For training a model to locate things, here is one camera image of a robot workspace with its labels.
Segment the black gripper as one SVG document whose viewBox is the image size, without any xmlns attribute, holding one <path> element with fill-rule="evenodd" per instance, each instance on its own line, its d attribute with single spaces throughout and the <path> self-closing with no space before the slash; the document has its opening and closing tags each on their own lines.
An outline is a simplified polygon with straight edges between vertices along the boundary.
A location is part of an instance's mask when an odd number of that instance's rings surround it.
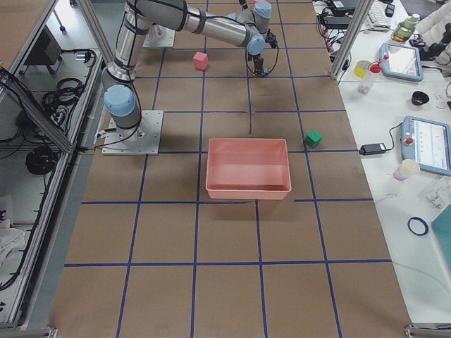
<svg viewBox="0 0 451 338">
<path fill-rule="evenodd" d="M 264 76 L 264 59 L 260 56 L 254 56 L 254 76 Z"/>
</svg>

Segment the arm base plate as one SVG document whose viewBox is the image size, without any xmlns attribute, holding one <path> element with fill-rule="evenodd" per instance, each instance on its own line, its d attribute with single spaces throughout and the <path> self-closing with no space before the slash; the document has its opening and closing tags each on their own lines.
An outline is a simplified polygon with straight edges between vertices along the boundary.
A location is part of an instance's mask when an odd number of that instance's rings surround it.
<svg viewBox="0 0 451 338">
<path fill-rule="evenodd" d="M 173 48 L 175 41 L 175 30 L 160 26 L 152 25 L 149 28 L 148 34 L 145 38 L 144 49 L 161 49 Z"/>
<path fill-rule="evenodd" d="M 113 118 L 110 118 L 109 129 L 114 131 L 106 133 L 106 146 L 101 147 L 101 152 L 105 156 L 157 156 L 162 125 L 163 111 L 157 110 L 143 110 L 137 130 L 117 128 Z"/>
</svg>

